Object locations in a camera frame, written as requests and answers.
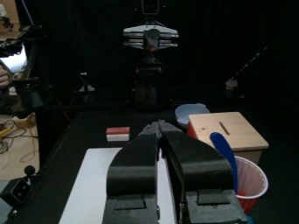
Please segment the person's hand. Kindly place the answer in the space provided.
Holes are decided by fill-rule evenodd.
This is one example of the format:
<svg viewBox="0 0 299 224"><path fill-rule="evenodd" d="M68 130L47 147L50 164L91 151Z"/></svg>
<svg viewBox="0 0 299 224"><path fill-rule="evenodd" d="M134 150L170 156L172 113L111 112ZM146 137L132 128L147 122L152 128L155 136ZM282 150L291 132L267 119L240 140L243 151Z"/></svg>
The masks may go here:
<svg viewBox="0 0 299 224"><path fill-rule="evenodd" d="M0 65L0 88L7 88L11 84L11 79L6 68Z"/></svg>

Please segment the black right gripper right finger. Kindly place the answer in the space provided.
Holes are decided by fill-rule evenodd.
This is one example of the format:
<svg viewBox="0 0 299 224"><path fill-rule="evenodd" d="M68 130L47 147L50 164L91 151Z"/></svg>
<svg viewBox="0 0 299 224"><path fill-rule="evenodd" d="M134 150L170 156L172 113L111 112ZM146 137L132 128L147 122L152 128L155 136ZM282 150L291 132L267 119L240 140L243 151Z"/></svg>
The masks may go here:
<svg viewBox="0 0 299 224"><path fill-rule="evenodd" d="M228 160L172 124L158 124L178 224L247 224Z"/></svg>

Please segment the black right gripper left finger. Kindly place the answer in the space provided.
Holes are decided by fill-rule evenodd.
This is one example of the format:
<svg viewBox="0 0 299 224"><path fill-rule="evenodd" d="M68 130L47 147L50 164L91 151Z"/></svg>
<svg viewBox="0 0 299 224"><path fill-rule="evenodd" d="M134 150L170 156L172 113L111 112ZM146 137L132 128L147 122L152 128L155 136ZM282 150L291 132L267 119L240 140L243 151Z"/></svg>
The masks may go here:
<svg viewBox="0 0 299 224"><path fill-rule="evenodd" d="M160 130L147 125L122 148L107 169L107 202L102 224L158 224L156 198Z"/></svg>

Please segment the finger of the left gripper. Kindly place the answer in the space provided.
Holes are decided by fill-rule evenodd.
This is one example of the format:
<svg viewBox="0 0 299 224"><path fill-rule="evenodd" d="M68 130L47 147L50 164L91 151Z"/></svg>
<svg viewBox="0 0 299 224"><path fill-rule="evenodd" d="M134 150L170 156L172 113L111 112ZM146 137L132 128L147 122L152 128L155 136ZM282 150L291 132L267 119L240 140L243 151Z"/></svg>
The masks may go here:
<svg viewBox="0 0 299 224"><path fill-rule="evenodd" d="M155 52L159 46L160 32L156 29L151 29L144 32L144 49Z"/></svg>

